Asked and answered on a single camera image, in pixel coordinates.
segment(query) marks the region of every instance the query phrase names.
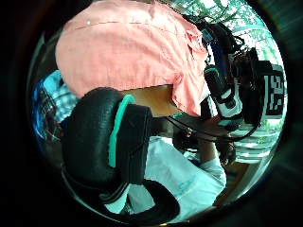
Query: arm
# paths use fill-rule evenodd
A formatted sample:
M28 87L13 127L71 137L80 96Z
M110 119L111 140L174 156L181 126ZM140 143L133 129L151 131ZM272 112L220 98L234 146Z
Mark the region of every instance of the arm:
M209 133L213 133L215 135L227 135L229 131L227 131L224 127L218 125L220 120L220 117L216 115L210 118L209 120L206 120L206 122L202 124L201 129L203 131L208 131ZM214 137L208 135L204 135L203 138L208 140L215 139ZM219 158L215 143L199 139L198 150L200 152L200 161L202 163L213 160L215 158Z

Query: black headphone ear cup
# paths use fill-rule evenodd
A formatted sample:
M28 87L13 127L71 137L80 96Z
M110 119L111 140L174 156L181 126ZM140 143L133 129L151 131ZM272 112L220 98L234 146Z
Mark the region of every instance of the black headphone ear cup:
M129 104L116 141L116 163L124 182L143 183L151 133L151 109Z
M108 166L108 144L122 98L112 88L97 88L86 94L73 110L62 139L68 174L104 192L114 192L121 185L118 171Z

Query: black cable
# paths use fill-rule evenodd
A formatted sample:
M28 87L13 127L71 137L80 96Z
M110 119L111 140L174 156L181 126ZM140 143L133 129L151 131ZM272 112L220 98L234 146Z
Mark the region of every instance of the black cable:
M209 132L206 132L206 131L200 131L198 129L195 129L195 128L192 128L191 126L185 124L184 122L181 122L171 116L167 116L166 119L171 123L173 124L174 126L176 126L178 129L182 130L182 131L185 131L187 132L187 130L184 130L182 129L181 127L177 126L177 124L175 124L174 122L171 121L171 119L173 119L174 121L178 122L179 124L185 126L185 127L188 127L198 133L201 133L201 134L205 134L205 135L208 135L208 136L212 136L212 137L215 137L217 139L223 139L224 142L227 142L227 143L232 143L232 142L238 142L248 136L250 136L252 133L254 133L256 131L256 129L258 128L258 125L256 125L252 130L250 130L249 132L247 132L245 135L243 136L238 136L238 137L227 137L227 136L221 136L221 135L216 135L216 134L212 134L212 133L209 133ZM217 140L209 140L209 139L205 139L203 137L200 137L200 136L197 136L197 135L194 135L197 139L202 139L202 140L205 140L205 141L208 141L208 142L217 142Z

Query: strap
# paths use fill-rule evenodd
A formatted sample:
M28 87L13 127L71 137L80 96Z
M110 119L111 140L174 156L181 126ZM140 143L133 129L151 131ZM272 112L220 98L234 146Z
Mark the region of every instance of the strap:
M162 184L144 180L143 185L150 192L155 206L144 212L133 215L121 215L127 222L138 225L156 225L166 223L180 213L178 201Z
M153 198L155 203L154 207L138 214L120 215L111 213L102 205L96 191L83 191L73 187L63 174L63 171L62 177L66 189L78 203L104 218L135 225L157 225L172 220L180 213L178 201L171 195L165 186L155 181L143 181L143 185Z

